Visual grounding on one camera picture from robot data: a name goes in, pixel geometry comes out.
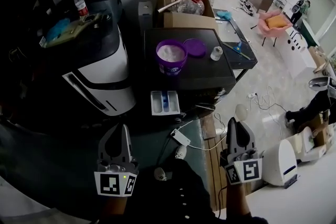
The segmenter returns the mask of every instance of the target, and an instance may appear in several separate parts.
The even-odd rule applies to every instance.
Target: white floor
[[[221,115],[222,121],[227,124],[228,120],[235,114],[236,105],[239,103],[244,104],[249,110],[246,123],[253,130],[259,152],[262,152],[280,140],[280,128],[282,139],[292,134],[285,127],[284,110],[281,107],[274,105],[270,111],[261,110],[258,105],[247,99],[247,95],[257,92],[258,96],[261,97],[267,94],[267,88],[270,86],[274,91],[276,102],[286,110],[295,111],[306,106],[315,95],[315,92],[308,88],[310,78],[293,79],[291,77],[281,55],[273,47],[273,43],[269,38],[266,38],[264,46],[261,46],[263,36],[258,33],[257,28],[250,29],[257,24],[258,14],[255,17],[251,17],[243,10],[234,10],[234,8],[239,6],[238,1],[214,0],[213,7],[232,12],[233,19],[245,37],[251,41],[250,44],[258,63],[254,69],[249,70],[243,76],[230,94],[217,105],[216,112]],[[269,93],[271,95],[271,104],[273,104],[274,99],[270,88]],[[215,120],[215,125],[216,127],[223,127],[218,120]]]

